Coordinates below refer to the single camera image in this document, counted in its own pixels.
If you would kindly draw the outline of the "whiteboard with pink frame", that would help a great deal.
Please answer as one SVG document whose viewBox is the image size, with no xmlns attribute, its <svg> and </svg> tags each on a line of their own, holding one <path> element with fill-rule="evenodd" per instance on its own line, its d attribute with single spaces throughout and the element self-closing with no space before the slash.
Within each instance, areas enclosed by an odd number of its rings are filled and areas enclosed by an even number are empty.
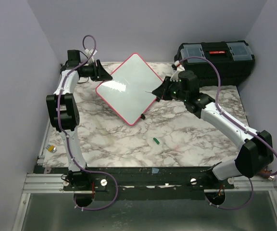
<svg viewBox="0 0 277 231">
<path fill-rule="evenodd" d="M 145 91 L 155 90 L 163 81 L 137 53 L 129 56 L 111 76 L 111 81 L 96 87 L 96 93 L 132 126 L 156 100 L 155 95 Z"/>
</svg>

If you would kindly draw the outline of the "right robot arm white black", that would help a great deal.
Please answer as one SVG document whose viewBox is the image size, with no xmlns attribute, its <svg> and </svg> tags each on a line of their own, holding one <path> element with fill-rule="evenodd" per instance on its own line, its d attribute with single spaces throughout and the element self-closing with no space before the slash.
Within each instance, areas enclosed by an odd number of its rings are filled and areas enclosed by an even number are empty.
<svg viewBox="0 0 277 231">
<path fill-rule="evenodd" d="M 258 132 L 218 109 L 211 96 L 200 92 L 199 80 L 192 71 L 179 72 L 177 81 L 165 77 L 152 94 L 161 100 L 183 102 L 188 112 L 213 125 L 238 148 L 235 159 L 220 162 L 209 170 L 206 184 L 210 188 L 218 188 L 231 177 L 252 178 L 273 162 L 271 135 L 265 130 Z"/>
</svg>

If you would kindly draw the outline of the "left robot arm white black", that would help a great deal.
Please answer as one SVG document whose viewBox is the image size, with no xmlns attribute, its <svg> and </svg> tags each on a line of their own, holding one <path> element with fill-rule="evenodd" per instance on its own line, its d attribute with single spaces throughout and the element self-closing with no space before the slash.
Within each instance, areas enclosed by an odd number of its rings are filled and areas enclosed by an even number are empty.
<svg viewBox="0 0 277 231">
<path fill-rule="evenodd" d="M 77 83 L 82 77 L 91 81 L 111 81 L 113 77 L 103 68 L 100 60 L 88 64 L 92 55 L 81 62 L 79 50 L 68 50 L 68 60 L 60 69 L 61 80 L 56 91 L 46 96 L 46 104 L 51 125 L 59 132 L 68 158 L 67 182 L 86 190 L 91 186 L 91 171 L 83 158 L 78 140 L 80 115 L 74 97 Z"/>
</svg>

